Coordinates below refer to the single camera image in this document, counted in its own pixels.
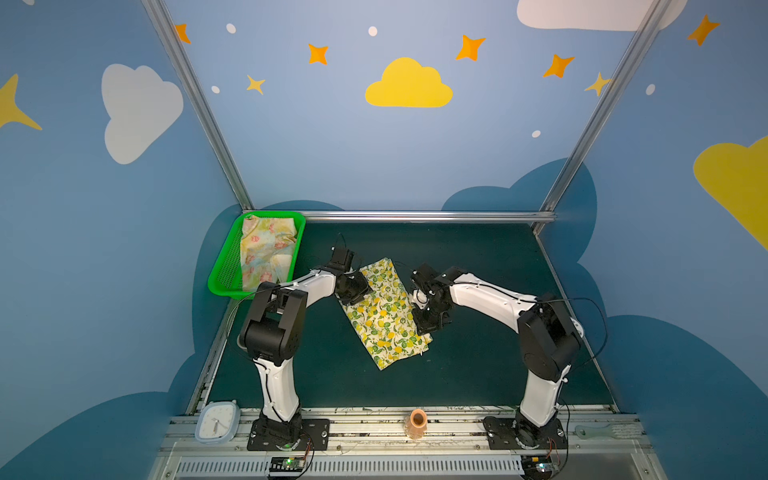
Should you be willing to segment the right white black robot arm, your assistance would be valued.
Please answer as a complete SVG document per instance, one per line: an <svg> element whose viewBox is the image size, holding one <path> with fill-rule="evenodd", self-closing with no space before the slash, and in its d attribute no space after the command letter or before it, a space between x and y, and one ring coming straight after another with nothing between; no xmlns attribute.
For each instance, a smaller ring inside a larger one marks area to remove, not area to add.
<svg viewBox="0 0 768 480"><path fill-rule="evenodd" d="M480 312L518 335L528 370L518 425L536 430L549 425L556 418L561 385L584 346L583 327L570 315L567 301L514 292L456 267L440 273L423 264L411 280L412 315L420 335L449 324L454 307Z"/></svg>

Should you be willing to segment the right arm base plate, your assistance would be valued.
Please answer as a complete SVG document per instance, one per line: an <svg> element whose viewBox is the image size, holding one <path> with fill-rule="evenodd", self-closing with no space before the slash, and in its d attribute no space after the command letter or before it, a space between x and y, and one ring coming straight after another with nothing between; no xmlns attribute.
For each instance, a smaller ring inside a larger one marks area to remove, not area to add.
<svg viewBox="0 0 768 480"><path fill-rule="evenodd" d="M539 427L524 417L486 416L482 425L491 450L550 450L568 447L566 429L557 417Z"/></svg>

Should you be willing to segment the lemon print skirt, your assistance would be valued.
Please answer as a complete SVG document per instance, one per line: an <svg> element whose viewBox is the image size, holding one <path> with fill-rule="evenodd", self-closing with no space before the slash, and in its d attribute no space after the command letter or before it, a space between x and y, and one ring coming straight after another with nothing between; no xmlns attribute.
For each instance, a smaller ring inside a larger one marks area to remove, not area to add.
<svg viewBox="0 0 768 480"><path fill-rule="evenodd" d="M361 271L371 291L342 309L377 368L427 352L432 338L417 332L411 298L392 260L381 259Z"/></svg>

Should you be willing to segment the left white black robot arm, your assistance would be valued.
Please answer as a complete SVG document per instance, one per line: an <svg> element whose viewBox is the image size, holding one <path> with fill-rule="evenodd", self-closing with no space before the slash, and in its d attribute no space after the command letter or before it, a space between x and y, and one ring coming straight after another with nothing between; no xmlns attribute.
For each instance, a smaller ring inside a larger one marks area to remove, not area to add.
<svg viewBox="0 0 768 480"><path fill-rule="evenodd" d="M291 282L258 287L237 344L250 357L261 381L263 407L256 421L259 435L272 437L285 446L301 437L293 358L300 347L308 308L327 297L355 305L370 291L367 278L359 270L316 269Z"/></svg>

